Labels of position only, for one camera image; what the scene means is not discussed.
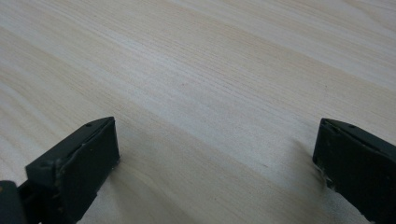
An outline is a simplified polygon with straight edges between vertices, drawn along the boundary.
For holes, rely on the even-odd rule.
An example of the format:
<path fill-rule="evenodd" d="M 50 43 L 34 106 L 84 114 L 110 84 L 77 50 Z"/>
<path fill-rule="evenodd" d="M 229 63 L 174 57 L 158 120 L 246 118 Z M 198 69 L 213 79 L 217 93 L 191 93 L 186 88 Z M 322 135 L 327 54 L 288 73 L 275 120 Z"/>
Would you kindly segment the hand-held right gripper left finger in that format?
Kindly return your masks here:
<path fill-rule="evenodd" d="M 29 224 L 76 224 L 120 161 L 115 119 L 82 125 L 25 167 L 19 186 Z"/>

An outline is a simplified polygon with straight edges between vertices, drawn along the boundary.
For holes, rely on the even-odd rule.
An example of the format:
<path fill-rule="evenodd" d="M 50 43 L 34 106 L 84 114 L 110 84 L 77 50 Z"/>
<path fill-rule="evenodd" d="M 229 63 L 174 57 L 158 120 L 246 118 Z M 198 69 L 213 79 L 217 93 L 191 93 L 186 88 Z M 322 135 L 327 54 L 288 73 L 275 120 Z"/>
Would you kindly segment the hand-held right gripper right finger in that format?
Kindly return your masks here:
<path fill-rule="evenodd" d="M 396 224 L 396 146 L 363 129 L 322 119 L 313 163 L 328 188 L 374 224 Z"/>

